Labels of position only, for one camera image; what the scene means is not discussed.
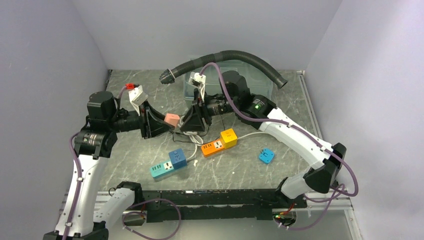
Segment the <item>pink small block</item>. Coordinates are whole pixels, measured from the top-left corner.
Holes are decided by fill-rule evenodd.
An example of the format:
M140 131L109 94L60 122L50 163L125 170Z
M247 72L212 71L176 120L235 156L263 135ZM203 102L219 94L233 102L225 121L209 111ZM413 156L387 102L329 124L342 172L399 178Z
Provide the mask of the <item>pink small block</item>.
M180 122L180 116L174 113L167 113L165 115L164 118L164 122L166 122L167 124L173 126L173 127L177 127L179 122Z

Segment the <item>orange power strip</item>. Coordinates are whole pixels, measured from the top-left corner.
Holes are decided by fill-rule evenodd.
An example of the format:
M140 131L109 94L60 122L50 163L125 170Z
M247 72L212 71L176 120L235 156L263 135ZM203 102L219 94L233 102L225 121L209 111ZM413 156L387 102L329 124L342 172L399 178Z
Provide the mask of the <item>orange power strip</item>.
M210 157L214 154L217 154L225 150L224 144L221 139L217 139L212 142L203 144L201 147L201 152L205 157Z

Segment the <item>yellow cube socket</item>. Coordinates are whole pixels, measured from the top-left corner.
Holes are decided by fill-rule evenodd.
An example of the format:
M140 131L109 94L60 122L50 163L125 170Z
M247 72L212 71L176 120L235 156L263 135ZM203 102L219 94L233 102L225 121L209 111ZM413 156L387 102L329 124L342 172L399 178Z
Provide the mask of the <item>yellow cube socket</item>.
M220 132L220 140L225 149L234 147L237 144L238 137L232 128Z

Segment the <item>blue cube socket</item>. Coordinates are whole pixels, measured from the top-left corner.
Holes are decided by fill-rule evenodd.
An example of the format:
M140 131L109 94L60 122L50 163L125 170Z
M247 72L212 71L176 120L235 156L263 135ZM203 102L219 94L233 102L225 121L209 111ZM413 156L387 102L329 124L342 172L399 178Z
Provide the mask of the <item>blue cube socket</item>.
M182 148L170 151L168 153L171 164L175 170L181 169L187 166L187 159Z

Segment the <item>teal power strip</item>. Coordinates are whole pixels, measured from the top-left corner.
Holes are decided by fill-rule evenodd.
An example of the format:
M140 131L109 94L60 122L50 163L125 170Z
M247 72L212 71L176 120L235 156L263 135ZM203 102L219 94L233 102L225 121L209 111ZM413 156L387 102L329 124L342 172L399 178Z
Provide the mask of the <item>teal power strip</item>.
M158 163L154 166L152 166L149 170L150 170L150 174L153 177L153 179L157 180L160 179L162 177L165 177L177 170L180 170L184 167L187 166L187 162L183 161L183 162L179 162L177 163L176 167L172 164L172 162L170 160L168 161L164 161L161 163Z

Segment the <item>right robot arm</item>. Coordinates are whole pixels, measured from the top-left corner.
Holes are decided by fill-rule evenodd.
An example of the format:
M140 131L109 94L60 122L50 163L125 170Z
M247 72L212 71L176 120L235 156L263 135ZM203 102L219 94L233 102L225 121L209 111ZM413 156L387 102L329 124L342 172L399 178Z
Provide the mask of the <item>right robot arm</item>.
M292 177L286 177L277 187L276 203L289 207L298 196L309 191L326 194L341 169L340 159L346 148L332 145L306 131L292 121L267 97L251 93L246 79L237 71L222 74L229 99L236 106L238 119L260 132L273 136L297 152L309 164L310 169ZM206 77L192 72L188 84L194 87L194 99L182 119L182 132L203 132L212 124L212 117L233 112L229 99L223 93L208 95Z

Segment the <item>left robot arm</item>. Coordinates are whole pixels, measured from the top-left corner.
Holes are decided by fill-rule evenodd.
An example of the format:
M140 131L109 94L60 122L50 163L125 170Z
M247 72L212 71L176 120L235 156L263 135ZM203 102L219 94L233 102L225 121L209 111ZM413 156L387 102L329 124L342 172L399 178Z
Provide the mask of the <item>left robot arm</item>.
M74 161L70 189L55 229L44 235L46 240L106 240L109 227L127 209L137 210L146 204L140 183L124 181L115 194L95 210L98 189L104 170L117 142L118 133L140 131L145 139L173 129L165 116L151 107L140 89L130 94L136 110L119 108L118 98L109 91L89 97L85 126L69 140Z

